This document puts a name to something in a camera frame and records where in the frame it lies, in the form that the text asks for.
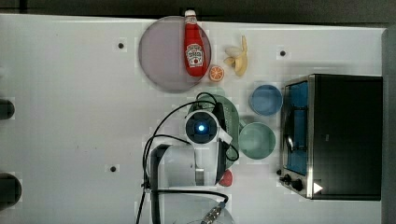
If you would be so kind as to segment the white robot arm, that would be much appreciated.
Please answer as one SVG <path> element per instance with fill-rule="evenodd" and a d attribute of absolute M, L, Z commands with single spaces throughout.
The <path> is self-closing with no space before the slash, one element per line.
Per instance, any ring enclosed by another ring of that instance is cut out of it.
<path fill-rule="evenodd" d="M 227 170 L 233 138 L 220 108 L 190 112 L 180 145 L 160 144 L 149 153 L 152 224 L 232 223 L 228 197 L 211 191 Z"/>

